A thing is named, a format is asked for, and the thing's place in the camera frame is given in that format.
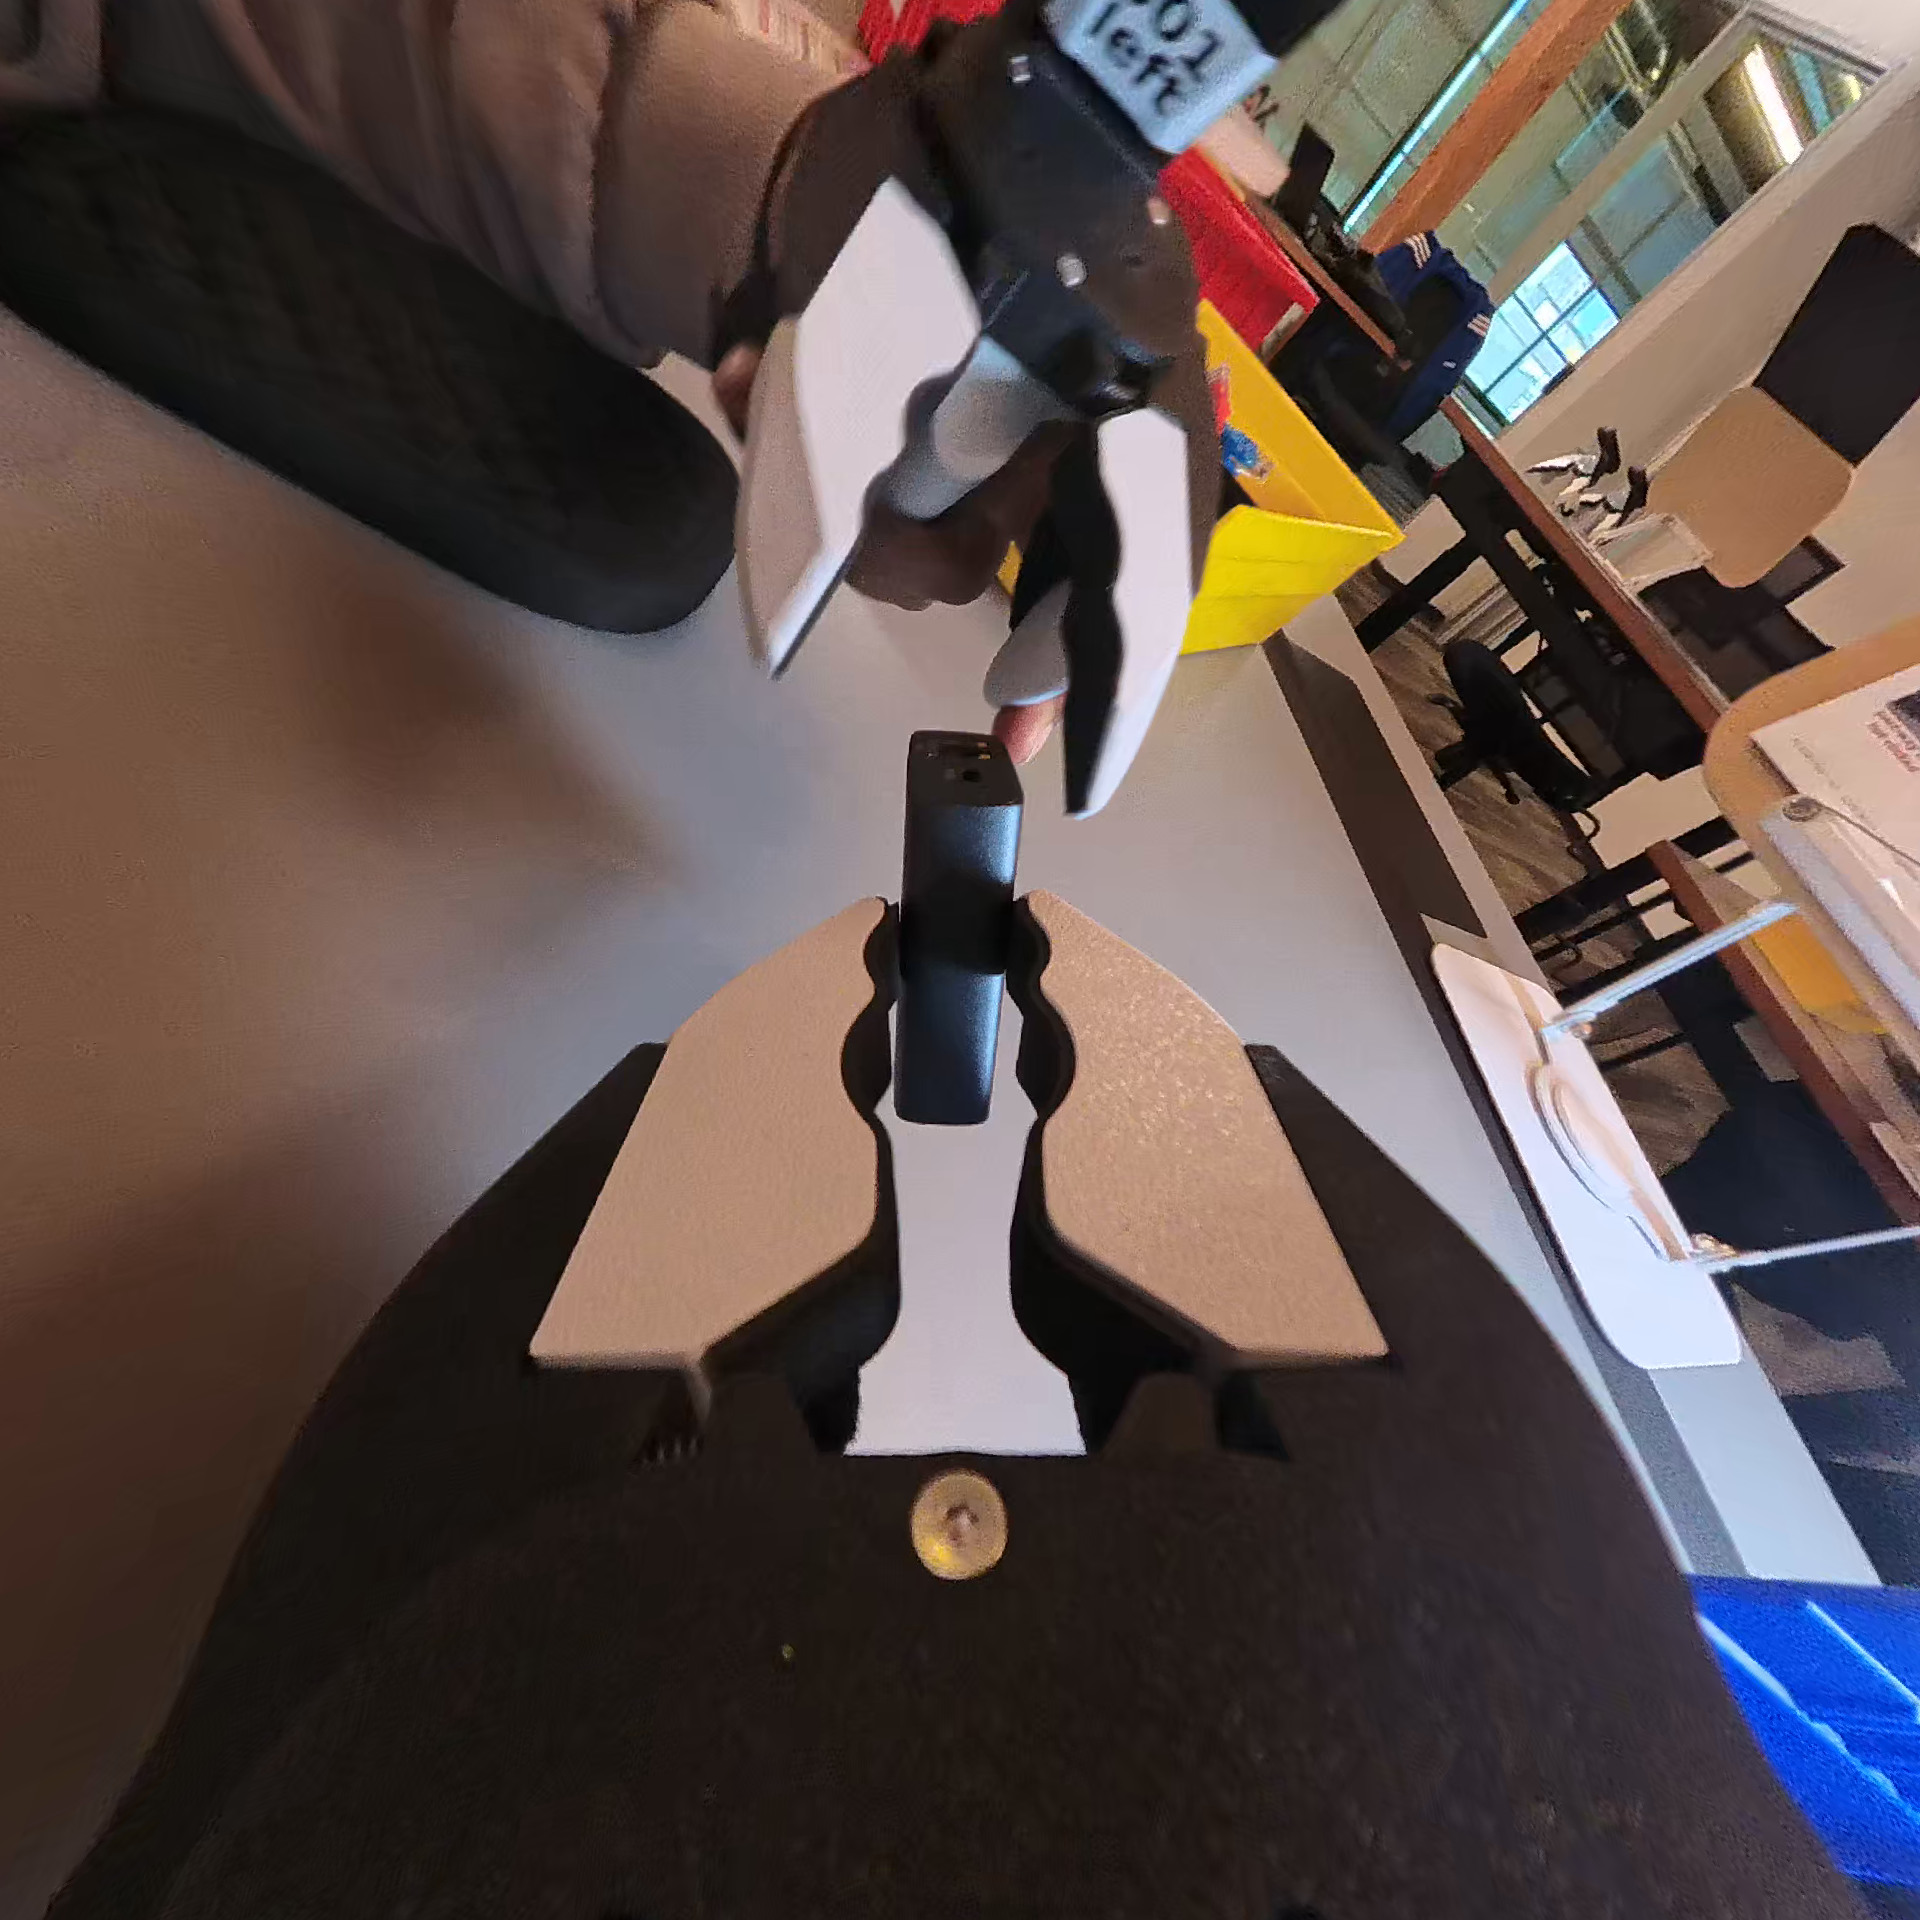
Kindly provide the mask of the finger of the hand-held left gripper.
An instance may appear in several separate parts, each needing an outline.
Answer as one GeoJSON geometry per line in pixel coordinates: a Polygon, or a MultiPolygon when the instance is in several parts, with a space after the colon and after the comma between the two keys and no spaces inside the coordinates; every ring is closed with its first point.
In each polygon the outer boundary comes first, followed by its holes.
{"type": "Polygon", "coordinates": [[[1065,808],[1089,819],[1140,754],[1189,631],[1195,596],[1184,426],[1126,411],[1061,454],[1051,517],[1066,566],[1065,808]]]}
{"type": "Polygon", "coordinates": [[[735,575],[767,678],[790,667],[846,580],[914,398],[960,371],[978,336],[947,229],[882,180],[802,311],[776,321],[750,392],[735,575]]]}

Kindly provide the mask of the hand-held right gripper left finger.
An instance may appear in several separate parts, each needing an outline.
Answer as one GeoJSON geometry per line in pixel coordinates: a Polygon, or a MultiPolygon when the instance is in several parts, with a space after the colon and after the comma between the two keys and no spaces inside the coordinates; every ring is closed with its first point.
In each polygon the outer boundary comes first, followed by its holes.
{"type": "Polygon", "coordinates": [[[850,1452],[901,1320],[898,916],[864,896],[748,966],[665,1043],[529,1345],[558,1378],[665,1381],[709,1422],[775,1379],[850,1452]]]}

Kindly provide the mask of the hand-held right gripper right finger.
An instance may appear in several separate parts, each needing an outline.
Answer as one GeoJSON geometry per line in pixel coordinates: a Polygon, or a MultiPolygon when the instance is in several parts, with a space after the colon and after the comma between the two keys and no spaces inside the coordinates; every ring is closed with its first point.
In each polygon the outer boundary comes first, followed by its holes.
{"type": "Polygon", "coordinates": [[[1074,1395],[1389,1355],[1233,1023],[1051,890],[1015,910],[1031,1107],[1010,1231],[1020,1331],[1074,1395]]]}

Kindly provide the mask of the black port adapter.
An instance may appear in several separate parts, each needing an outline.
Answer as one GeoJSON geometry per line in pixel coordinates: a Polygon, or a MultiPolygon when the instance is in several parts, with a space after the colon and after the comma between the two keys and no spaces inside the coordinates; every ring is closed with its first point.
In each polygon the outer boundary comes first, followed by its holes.
{"type": "Polygon", "coordinates": [[[917,1125],[993,1113],[1024,788],[1005,743],[914,731],[898,900],[894,1107],[917,1125]]]}

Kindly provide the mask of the person's left forearm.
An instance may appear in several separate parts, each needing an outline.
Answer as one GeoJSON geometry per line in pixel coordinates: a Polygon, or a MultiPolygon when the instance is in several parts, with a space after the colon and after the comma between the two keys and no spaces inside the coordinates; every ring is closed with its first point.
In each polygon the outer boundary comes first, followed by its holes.
{"type": "Polygon", "coordinates": [[[189,9],[300,156],[640,365],[716,364],[776,164],[831,89],[723,4],[189,9]]]}

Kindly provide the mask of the person's left hand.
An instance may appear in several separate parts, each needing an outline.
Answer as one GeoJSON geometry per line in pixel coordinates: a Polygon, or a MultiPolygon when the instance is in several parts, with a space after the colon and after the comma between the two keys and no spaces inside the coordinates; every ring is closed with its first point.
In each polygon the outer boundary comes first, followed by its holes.
{"type": "Polygon", "coordinates": [[[931,519],[884,495],[869,508],[846,572],[858,596],[904,611],[965,607],[997,583],[1010,547],[1027,547],[1044,517],[1053,470],[1072,439],[1066,422],[1038,426],[1020,449],[931,519]]]}

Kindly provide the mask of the yellow plastic bin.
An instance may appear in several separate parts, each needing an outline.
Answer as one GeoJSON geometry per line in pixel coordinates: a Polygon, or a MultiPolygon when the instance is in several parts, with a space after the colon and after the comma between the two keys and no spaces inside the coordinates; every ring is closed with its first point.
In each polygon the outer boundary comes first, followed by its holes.
{"type": "MultiPolygon", "coordinates": [[[[1199,305],[1220,475],[1233,498],[1213,523],[1184,655],[1258,645],[1401,543],[1401,530],[1303,406],[1209,300],[1199,305]]],[[[1020,360],[993,338],[983,368],[1038,411],[1047,402],[1020,360]]],[[[1015,618],[983,691],[1033,706],[1066,691],[1058,630],[1047,606],[1015,618]]]]}

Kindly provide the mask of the black office chair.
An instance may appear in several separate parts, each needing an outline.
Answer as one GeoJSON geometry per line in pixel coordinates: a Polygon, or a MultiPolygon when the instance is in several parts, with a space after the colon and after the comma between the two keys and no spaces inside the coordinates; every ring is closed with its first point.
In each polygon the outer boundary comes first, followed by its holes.
{"type": "Polygon", "coordinates": [[[1524,794],[1556,814],[1575,816],[1601,798],[1601,783],[1562,752],[1531,704],[1519,676],[1479,639],[1455,639],[1443,648],[1451,693],[1434,693],[1457,724],[1457,739],[1434,754],[1433,770],[1443,792],[1487,773],[1509,803],[1524,794]]]}

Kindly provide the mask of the blue striped jacket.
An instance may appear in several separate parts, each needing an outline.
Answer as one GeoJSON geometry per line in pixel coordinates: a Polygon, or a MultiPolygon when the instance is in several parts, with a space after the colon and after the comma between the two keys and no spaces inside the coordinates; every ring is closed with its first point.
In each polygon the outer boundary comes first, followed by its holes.
{"type": "Polygon", "coordinates": [[[1405,319],[1407,370],[1384,429],[1407,443],[1460,387],[1487,344],[1496,301],[1434,229],[1408,234],[1375,265],[1405,319]]]}

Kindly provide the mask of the white desk lamp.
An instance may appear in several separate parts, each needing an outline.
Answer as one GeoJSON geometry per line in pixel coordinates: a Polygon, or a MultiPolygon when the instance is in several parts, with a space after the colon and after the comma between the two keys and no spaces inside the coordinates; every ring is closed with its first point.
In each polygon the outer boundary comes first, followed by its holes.
{"type": "Polygon", "coordinates": [[[1565,1008],[1451,944],[1433,973],[1500,1132],[1607,1344],[1643,1371],[1734,1366],[1742,1337],[1719,1278],[1917,1240],[1892,1225],[1753,1252],[1692,1233],[1668,1202],[1588,1048],[1596,1019],[1800,916],[1836,924],[1866,982],[1917,1015],[1917,853],[1832,801],[1796,794],[1763,817],[1789,890],[1565,1008]]]}

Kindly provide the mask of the wooden table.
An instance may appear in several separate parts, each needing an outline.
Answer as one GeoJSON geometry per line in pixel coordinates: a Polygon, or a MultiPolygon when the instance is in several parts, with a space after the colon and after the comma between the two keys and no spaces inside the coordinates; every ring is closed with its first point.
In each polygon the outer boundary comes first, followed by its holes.
{"type": "MultiPolygon", "coordinates": [[[[1641,778],[1700,770],[1730,707],[1727,695],[1457,402],[1447,400],[1443,413],[1460,435],[1460,455],[1438,472],[1433,498],[1457,521],[1459,537],[1407,588],[1413,606],[1426,606],[1475,564],[1487,564],[1541,642],[1542,673],[1562,691],[1548,722],[1572,718],[1572,745],[1599,748],[1591,783],[1603,798],[1641,778]]],[[[1633,918],[1634,898],[1673,877],[1682,883],[1681,910],[1707,907],[1716,898],[1710,881],[1721,881],[1722,896],[1732,887],[1707,858],[1738,843],[1738,829],[1721,814],[1670,840],[1666,853],[1639,852],[1607,868],[1588,841],[1579,841],[1586,875],[1527,907],[1520,931],[1534,947],[1575,945],[1609,911],[1633,918]]],[[[1719,966],[1895,1220],[1914,1225],[1917,1188],[1875,1132],[1892,1115],[1842,1049],[1849,1034],[1792,994],[1756,937],[1722,953],[1719,966]]]]}

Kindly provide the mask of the beige chair with black back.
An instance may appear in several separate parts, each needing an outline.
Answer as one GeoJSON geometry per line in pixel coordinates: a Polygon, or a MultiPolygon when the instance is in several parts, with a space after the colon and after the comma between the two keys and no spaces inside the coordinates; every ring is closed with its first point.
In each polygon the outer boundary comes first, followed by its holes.
{"type": "Polygon", "coordinates": [[[1754,588],[1836,514],[1918,400],[1918,253],[1845,229],[1760,370],[1650,475],[1646,504],[1729,589],[1754,588]]]}

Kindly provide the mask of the blue plastic bin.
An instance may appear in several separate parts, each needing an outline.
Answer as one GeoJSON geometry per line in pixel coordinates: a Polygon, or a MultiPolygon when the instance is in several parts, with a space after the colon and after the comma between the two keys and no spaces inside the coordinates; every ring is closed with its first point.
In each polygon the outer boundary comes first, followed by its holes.
{"type": "Polygon", "coordinates": [[[1789,1796],[1880,1915],[1918,1909],[1918,1589],[1691,1575],[1722,1675],[1789,1796]]]}

